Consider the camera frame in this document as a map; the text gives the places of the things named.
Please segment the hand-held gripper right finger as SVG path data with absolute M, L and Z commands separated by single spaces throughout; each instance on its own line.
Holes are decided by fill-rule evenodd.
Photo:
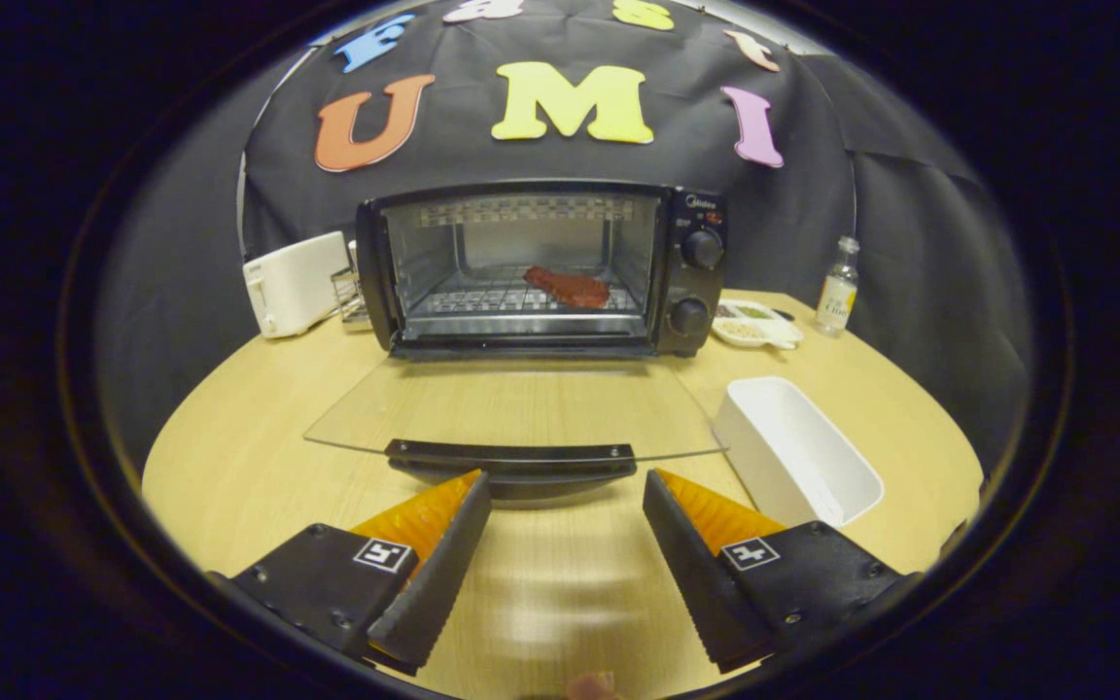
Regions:
M 648 472 L 642 508 L 722 672 L 836 642 L 915 579 L 822 521 L 786 526 L 672 472 Z

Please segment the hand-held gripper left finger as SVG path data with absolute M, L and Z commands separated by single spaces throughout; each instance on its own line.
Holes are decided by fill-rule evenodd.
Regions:
M 360 526 L 308 524 L 212 581 L 319 648 L 414 675 L 452 614 L 489 510 L 489 475 L 466 472 Z

